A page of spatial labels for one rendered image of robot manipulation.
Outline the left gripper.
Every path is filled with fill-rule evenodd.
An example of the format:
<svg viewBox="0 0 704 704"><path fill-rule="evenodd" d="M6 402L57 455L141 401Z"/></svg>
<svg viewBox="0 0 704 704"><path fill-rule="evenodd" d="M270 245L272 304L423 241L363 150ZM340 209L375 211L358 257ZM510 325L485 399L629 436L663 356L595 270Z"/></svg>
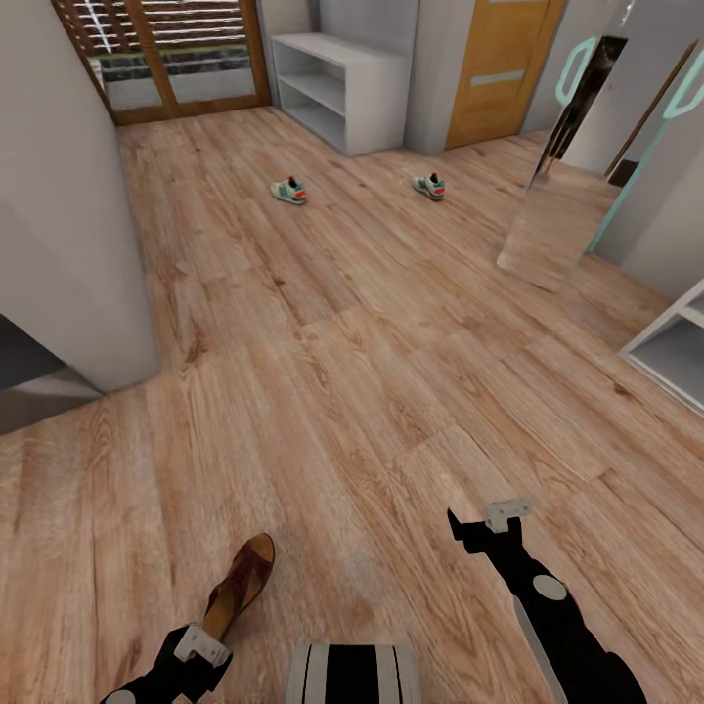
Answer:
<svg viewBox="0 0 704 704"><path fill-rule="evenodd" d="M181 662L174 651L187 629L181 627L166 636L154 663L154 672L158 671L168 682L168 704L172 704L181 693L193 704L197 704L205 691L215 690L233 658L233 654L230 654L221 666L214 666L200 654L187 662Z"/></svg>

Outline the sandal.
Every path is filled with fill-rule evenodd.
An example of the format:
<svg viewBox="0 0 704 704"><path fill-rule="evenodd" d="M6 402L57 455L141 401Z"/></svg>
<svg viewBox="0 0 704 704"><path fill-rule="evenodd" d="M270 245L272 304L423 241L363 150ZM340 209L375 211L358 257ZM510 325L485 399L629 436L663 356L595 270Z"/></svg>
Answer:
<svg viewBox="0 0 704 704"><path fill-rule="evenodd" d="M198 626L223 642L234 621L267 585L274 563L275 546L270 535L259 533L245 541L226 578L208 596L208 608Z"/></svg>

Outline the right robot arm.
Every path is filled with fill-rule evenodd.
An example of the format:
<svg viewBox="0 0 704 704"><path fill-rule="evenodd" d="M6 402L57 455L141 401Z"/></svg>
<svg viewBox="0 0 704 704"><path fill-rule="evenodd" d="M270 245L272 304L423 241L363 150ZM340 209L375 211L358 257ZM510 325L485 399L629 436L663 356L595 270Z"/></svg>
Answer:
<svg viewBox="0 0 704 704"><path fill-rule="evenodd" d="M532 502L493 502L484 511L488 520L460 523L447 509L453 535L468 554L486 552L506 581L556 704L647 704L627 663L586 629L566 586L523 548L520 517L533 512Z"/></svg>

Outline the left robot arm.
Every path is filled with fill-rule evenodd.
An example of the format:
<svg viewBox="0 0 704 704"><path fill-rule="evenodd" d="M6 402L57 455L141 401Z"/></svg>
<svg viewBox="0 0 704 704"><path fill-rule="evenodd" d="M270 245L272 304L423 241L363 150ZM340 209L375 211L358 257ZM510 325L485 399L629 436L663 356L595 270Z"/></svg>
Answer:
<svg viewBox="0 0 704 704"><path fill-rule="evenodd" d="M181 693L197 704L205 691L215 690L232 658L222 642L199 626L181 627L166 636L150 672L101 704L172 704Z"/></svg>

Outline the gym shoe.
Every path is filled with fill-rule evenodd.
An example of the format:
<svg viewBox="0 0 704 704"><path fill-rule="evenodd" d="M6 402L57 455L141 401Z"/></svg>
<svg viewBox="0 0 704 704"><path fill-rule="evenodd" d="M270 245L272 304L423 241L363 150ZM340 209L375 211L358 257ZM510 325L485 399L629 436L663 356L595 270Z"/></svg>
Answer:
<svg viewBox="0 0 704 704"><path fill-rule="evenodd" d="M294 175L290 175L282 183L273 183L271 190L275 198L292 204L303 204L307 201L305 187L295 179Z"/></svg>
<svg viewBox="0 0 704 704"><path fill-rule="evenodd" d="M431 200L443 200L445 181L441 181L437 173L431 173L426 177L413 178L412 183L417 191L427 193Z"/></svg>

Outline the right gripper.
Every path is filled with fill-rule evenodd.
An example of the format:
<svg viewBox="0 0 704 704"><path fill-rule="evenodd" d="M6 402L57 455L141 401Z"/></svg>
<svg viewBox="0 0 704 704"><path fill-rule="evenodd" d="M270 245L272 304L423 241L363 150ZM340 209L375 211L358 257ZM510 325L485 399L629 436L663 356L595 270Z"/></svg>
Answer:
<svg viewBox="0 0 704 704"><path fill-rule="evenodd" d="M460 523L449 509L447 515L455 539L463 541L466 552L486 552L496 569L501 569L501 555L506 550L523 550L521 522L516 517L507 520L508 533L494 533L485 521Z"/></svg>

